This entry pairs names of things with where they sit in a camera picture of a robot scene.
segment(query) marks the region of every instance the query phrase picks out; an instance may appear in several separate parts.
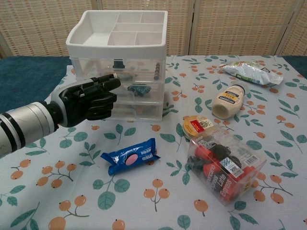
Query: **robotic arm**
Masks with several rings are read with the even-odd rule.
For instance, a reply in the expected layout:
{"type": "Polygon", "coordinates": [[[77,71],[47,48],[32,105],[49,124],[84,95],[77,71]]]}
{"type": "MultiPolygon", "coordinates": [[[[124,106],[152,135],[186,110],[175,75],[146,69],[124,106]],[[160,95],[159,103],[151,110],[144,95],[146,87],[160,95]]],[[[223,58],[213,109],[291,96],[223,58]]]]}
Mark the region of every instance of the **robotic arm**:
{"type": "Polygon", "coordinates": [[[58,124],[110,117],[117,97],[109,91],[119,86],[113,74],[90,78],[56,90],[50,104],[34,102],[0,114],[0,158],[55,132],[58,124]]]}

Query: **white squeeze bottle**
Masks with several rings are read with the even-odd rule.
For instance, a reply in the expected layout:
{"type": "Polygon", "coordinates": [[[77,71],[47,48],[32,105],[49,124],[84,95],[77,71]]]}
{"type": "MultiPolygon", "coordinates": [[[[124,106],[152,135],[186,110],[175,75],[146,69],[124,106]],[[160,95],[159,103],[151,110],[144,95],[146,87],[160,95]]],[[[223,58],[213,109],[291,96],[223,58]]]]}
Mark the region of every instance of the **white squeeze bottle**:
{"type": "Polygon", "coordinates": [[[227,119],[235,115],[241,108],[247,86],[239,80],[232,82],[232,86],[221,92],[212,105],[212,113],[220,119],[227,119]]]}

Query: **table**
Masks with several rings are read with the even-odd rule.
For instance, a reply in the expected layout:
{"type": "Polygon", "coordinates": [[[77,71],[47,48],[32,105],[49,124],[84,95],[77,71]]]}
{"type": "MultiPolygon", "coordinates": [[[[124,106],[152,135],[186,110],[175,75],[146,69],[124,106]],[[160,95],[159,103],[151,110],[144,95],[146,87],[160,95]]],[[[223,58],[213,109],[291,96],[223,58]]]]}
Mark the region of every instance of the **table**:
{"type": "MultiPolygon", "coordinates": [[[[57,229],[55,224],[67,230],[306,228],[307,80],[278,56],[170,56],[166,68],[161,123],[84,121],[61,127],[1,159],[0,228],[57,229]],[[251,92],[242,110],[224,121],[211,114],[212,99],[233,80],[218,66],[235,60],[257,61],[284,80],[279,86],[249,84],[251,92]],[[259,185],[228,207],[185,167],[189,143],[176,127],[184,116],[196,114],[207,116],[267,157],[259,185]],[[175,141],[161,134],[170,134],[175,141]],[[152,137],[160,160],[107,174],[109,165],[100,158],[102,152],[152,137]],[[271,175],[281,182],[272,181],[271,175]],[[169,196],[160,193],[164,198],[159,199],[162,188],[169,196]],[[157,192],[152,199],[146,198],[150,189],[157,192]],[[264,201],[255,200],[260,189],[264,201]]],[[[73,73],[67,66],[67,75],[57,87],[75,81],[73,73]]]]}

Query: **white plastic storage drawer unit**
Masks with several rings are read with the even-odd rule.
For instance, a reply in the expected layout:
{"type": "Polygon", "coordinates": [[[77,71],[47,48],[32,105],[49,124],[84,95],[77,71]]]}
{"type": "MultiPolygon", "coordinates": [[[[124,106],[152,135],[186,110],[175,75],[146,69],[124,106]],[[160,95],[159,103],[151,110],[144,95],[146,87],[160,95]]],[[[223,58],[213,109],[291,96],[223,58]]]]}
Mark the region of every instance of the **white plastic storage drawer unit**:
{"type": "Polygon", "coordinates": [[[77,79],[116,73],[111,118],[162,119],[166,11],[85,11],[67,37],[77,79]]]}

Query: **woven screen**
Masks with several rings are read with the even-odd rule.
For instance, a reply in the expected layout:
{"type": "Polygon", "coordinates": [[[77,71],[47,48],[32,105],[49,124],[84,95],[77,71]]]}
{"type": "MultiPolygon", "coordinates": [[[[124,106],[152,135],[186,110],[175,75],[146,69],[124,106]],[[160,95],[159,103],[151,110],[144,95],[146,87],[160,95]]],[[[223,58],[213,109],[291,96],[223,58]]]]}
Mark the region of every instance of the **woven screen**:
{"type": "Polygon", "coordinates": [[[282,55],[307,55],[307,1],[283,46],[282,55]]]}
{"type": "Polygon", "coordinates": [[[65,41],[90,0],[1,0],[0,31],[15,56],[67,56],[65,41]]]}
{"type": "Polygon", "coordinates": [[[190,54],[272,55],[296,0],[200,0],[190,54]]]}
{"type": "Polygon", "coordinates": [[[104,10],[168,11],[167,53],[188,54],[193,0],[101,0],[104,10]]]}

